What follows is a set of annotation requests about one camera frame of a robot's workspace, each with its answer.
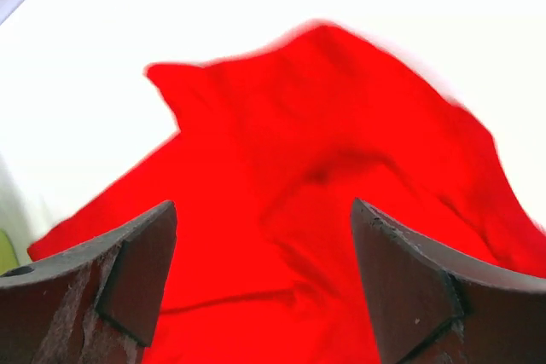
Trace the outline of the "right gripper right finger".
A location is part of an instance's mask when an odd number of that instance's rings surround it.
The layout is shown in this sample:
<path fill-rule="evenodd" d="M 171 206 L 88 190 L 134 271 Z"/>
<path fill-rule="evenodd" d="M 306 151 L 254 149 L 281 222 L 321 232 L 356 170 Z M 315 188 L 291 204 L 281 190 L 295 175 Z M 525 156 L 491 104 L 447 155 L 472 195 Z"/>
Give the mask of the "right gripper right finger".
<path fill-rule="evenodd" d="M 452 249 L 357 199 L 351 231 L 383 363 L 545 361 L 545 281 Z"/>

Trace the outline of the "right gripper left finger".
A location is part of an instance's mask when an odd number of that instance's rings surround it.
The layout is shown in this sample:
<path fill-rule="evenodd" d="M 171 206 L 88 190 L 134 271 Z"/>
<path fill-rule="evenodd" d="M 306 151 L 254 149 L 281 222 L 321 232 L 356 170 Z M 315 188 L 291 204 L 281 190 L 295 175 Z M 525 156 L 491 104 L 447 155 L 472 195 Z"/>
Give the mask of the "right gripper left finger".
<path fill-rule="evenodd" d="M 1 276 L 3 363 L 140 363 L 177 240 L 165 201 L 110 232 Z"/>

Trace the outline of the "red t shirt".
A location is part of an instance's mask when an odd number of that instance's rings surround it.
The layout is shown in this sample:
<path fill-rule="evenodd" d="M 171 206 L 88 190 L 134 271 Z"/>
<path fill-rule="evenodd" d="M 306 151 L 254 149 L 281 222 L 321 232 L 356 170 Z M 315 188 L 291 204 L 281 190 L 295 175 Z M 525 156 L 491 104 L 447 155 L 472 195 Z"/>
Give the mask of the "red t shirt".
<path fill-rule="evenodd" d="M 544 275 L 544 235 L 490 132 L 348 31 L 319 23 L 257 55 L 146 74 L 179 132 L 28 252 L 48 257 L 172 200 L 177 249 L 147 363 L 376 363 L 354 199 Z"/>

